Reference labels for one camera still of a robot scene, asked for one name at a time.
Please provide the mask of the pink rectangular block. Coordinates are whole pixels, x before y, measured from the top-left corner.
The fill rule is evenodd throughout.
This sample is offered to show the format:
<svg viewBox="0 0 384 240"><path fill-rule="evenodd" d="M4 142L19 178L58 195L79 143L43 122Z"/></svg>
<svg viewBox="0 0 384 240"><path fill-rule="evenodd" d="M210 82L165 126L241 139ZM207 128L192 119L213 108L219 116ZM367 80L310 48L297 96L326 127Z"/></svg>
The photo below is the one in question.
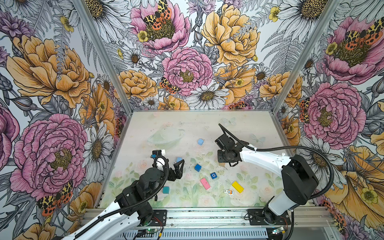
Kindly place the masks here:
<svg viewBox="0 0 384 240"><path fill-rule="evenodd" d="M202 178L200 180L201 184L203 185L203 187L205 188L205 190L208 190L211 188L210 184L208 183L208 181L206 180L206 178Z"/></svg>

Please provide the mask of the yellow rectangular block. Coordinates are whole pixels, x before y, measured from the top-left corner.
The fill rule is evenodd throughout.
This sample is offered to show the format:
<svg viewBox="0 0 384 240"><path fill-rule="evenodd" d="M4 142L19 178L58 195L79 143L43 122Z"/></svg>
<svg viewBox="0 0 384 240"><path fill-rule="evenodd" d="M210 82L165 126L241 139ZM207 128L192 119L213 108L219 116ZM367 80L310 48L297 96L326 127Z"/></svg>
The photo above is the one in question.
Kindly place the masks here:
<svg viewBox="0 0 384 240"><path fill-rule="evenodd" d="M234 181L232 183L232 187L238 192L238 193L242 193L244 191L244 187L242 187L237 181Z"/></svg>

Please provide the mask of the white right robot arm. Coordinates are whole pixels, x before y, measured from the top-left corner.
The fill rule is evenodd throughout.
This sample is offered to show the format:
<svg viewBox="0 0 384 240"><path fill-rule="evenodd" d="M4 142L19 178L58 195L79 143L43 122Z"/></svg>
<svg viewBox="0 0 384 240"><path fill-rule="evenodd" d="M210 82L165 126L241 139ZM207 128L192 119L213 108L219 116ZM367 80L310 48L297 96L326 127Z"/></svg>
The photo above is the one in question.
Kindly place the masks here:
<svg viewBox="0 0 384 240"><path fill-rule="evenodd" d="M246 145L245 142L235 142L227 134L221 135L215 140L220 148L218 150L218 162L228 163L230 167L239 162L254 164L271 173L278 175L283 181L283 190L277 196L272 197L263 211L259 214L269 225L277 223L278 218L294 207L305 205L319 185L319 180L307 161L299 156L287 156L274 154L277 148L272 150L258 149Z"/></svg>

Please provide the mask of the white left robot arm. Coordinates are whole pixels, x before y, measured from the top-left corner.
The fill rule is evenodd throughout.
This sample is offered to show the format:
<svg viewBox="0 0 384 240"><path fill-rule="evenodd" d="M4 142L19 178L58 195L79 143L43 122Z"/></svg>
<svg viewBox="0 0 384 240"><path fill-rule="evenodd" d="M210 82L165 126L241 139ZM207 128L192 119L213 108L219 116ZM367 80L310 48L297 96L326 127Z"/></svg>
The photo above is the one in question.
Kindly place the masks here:
<svg viewBox="0 0 384 240"><path fill-rule="evenodd" d="M169 166L164 156L156 156L151 168L126 187L98 216L62 240L114 240L125 231L136 227L160 227L163 234L167 211L153 210L149 200L156 198L167 181L183 176L185 161Z"/></svg>

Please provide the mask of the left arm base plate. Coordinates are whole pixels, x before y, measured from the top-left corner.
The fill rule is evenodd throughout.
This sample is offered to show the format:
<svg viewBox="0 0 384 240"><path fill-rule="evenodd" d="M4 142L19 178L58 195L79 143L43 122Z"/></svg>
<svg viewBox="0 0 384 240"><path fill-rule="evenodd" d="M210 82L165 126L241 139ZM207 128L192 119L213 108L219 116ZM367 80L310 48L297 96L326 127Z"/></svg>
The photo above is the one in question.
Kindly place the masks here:
<svg viewBox="0 0 384 240"><path fill-rule="evenodd" d="M167 210L154 210L151 219L144 222L144 227L164 227L167 222Z"/></svg>

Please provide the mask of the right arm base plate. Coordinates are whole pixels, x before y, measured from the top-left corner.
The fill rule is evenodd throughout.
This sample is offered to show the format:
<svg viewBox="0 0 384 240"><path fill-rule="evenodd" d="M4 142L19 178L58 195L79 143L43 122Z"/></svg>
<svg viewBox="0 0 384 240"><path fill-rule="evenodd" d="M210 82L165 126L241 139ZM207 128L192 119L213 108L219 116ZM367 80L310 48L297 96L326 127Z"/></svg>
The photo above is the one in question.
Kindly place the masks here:
<svg viewBox="0 0 384 240"><path fill-rule="evenodd" d="M244 216L246 221L249 221L251 226L256 225L290 225L291 219L287 211L282 215L275 215L273 212L265 211L264 209L248 209Z"/></svg>

